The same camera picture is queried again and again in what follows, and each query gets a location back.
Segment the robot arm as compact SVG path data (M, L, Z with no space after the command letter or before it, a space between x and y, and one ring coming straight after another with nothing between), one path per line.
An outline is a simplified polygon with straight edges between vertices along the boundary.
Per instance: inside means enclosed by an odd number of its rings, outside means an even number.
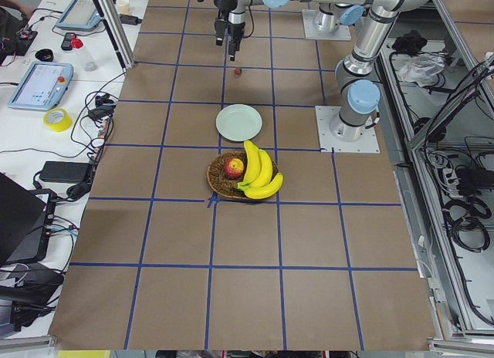
M307 39L349 40L349 27L360 21L366 7L374 0L214 0L218 9L215 20L216 44L228 40L228 57L235 60L245 34L246 12L263 5L280 9L290 2L315 2L317 10L304 9L303 26Z
M229 40L228 55L235 58L245 38L245 10L256 5L282 8L287 3L316 2L325 22L335 19L341 25L363 24L352 52L336 67L342 106L330 121L330 132L339 140L354 142L370 128L367 120L376 110L381 93L367 79L385 39L401 12L411 11L428 0L214 0L218 15L215 20L217 46Z

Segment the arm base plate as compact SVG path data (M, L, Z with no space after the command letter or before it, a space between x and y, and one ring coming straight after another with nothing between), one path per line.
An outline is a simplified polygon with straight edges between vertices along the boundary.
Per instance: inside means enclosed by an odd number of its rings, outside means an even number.
M304 9L303 28L306 39L350 41L350 29L341 25L333 14L327 14L320 10Z
M326 153L379 154L377 135L369 116L366 123L350 127L340 119L339 106L316 106L320 150Z

